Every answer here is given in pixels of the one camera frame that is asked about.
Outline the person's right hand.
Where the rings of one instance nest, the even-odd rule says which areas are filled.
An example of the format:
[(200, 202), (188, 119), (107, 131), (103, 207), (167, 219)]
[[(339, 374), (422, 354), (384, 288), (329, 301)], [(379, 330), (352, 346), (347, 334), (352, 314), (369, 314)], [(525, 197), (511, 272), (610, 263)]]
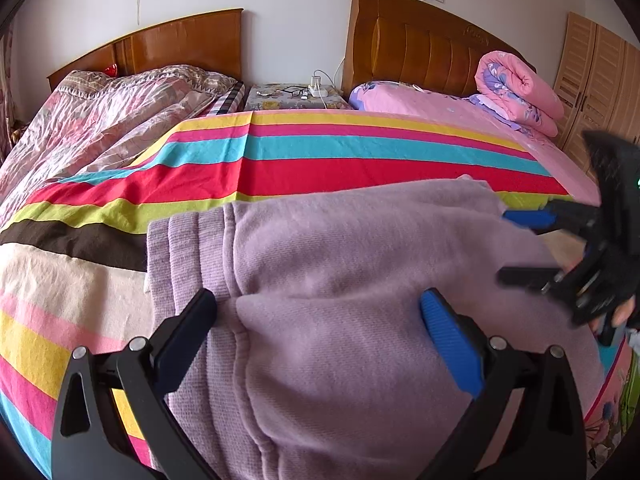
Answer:
[[(614, 328), (623, 325), (628, 318), (634, 313), (634, 308), (636, 307), (636, 298), (631, 297), (623, 304), (620, 304), (616, 310), (613, 312), (611, 325)], [(600, 318), (595, 318), (589, 322), (589, 327), (593, 333), (597, 333), (599, 327), (601, 325)]]

